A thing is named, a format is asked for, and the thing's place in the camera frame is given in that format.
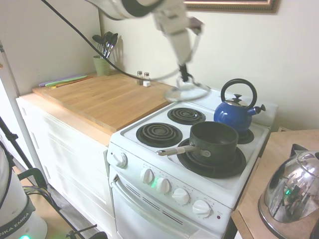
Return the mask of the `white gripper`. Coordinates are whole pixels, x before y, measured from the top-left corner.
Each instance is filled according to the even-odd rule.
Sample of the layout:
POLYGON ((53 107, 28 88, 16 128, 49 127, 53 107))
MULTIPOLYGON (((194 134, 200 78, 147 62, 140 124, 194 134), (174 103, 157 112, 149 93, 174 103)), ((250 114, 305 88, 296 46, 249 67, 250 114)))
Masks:
POLYGON ((189 73, 187 71, 186 63, 188 63, 192 58, 192 48, 187 29, 175 32, 168 32, 164 30, 163 34, 167 38, 176 55, 182 80, 188 81, 189 73))

